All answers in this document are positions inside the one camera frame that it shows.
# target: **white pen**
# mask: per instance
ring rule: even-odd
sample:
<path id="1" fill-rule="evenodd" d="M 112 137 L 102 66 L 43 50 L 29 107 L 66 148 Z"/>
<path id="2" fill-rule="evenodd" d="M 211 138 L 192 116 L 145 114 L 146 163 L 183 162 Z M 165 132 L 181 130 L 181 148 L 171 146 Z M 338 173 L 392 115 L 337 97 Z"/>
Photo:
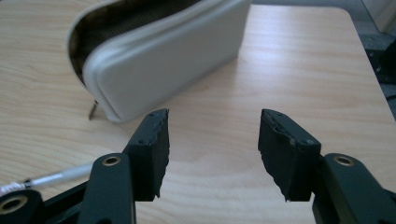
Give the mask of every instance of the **white pen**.
<path id="1" fill-rule="evenodd" d="M 0 197 L 20 189 L 38 189 L 83 177 L 84 175 L 88 175 L 91 172 L 91 169 L 92 163 L 87 163 L 70 169 L 65 169 L 50 175 L 43 175 L 37 178 L 27 179 L 23 182 L 12 182 L 10 184 L 0 186 Z"/>

